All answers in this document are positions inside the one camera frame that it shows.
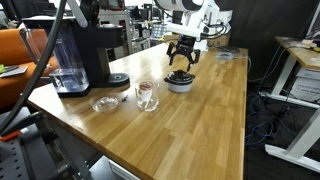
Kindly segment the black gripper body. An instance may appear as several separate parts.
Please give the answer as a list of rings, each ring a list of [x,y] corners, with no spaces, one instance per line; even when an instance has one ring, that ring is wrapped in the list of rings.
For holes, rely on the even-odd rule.
[[[189,56],[193,52],[193,47],[195,44],[195,38],[187,35],[180,35],[178,37],[178,42],[175,45],[176,51],[175,55]]]

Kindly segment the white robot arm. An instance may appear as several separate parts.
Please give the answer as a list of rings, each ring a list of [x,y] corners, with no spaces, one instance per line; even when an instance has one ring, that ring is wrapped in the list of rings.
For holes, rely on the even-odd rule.
[[[196,40],[209,38],[210,31],[216,26],[220,8],[214,0],[155,0],[163,10],[182,11],[181,24],[168,23],[167,29],[179,35],[176,44],[170,43],[167,55],[169,64],[174,57],[184,55],[189,63],[187,70],[199,61],[200,50],[194,47]]]

